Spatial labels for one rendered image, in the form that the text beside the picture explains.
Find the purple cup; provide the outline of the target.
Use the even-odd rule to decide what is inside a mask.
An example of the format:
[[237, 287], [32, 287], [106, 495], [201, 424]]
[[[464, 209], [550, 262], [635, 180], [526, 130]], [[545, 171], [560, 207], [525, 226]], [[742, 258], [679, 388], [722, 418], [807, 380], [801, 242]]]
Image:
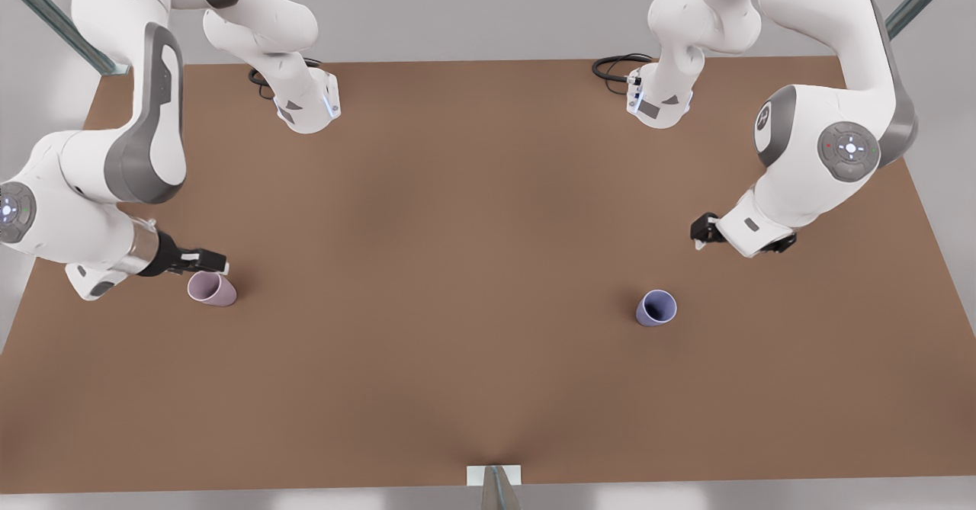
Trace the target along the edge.
[[676, 313], [676, 298], [663, 289], [652, 289], [638, 303], [635, 319], [642, 326], [661, 326], [673, 320]]

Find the pink cup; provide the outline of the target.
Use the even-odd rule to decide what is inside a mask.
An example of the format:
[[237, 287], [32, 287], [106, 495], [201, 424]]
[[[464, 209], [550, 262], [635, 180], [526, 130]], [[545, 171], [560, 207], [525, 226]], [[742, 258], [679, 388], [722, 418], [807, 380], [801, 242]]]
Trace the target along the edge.
[[186, 292], [191, 299], [213, 307], [230, 307], [237, 298], [235, 287], [215, 271], [196, 271], [189, 278]]

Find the white post foot plate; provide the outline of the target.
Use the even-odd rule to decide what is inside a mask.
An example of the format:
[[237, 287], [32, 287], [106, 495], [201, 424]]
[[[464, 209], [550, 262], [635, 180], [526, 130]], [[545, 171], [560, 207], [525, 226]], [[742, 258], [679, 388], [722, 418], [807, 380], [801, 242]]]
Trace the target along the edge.
[[486, 473], [490, 473], [492, 469], [496, 469], [498, 472], [505, 472], [506, 478], [508, 478], [510, 485], [522, 485], [522, 465], [513, 464], [467, 466], [466, 485], [483, 486]]

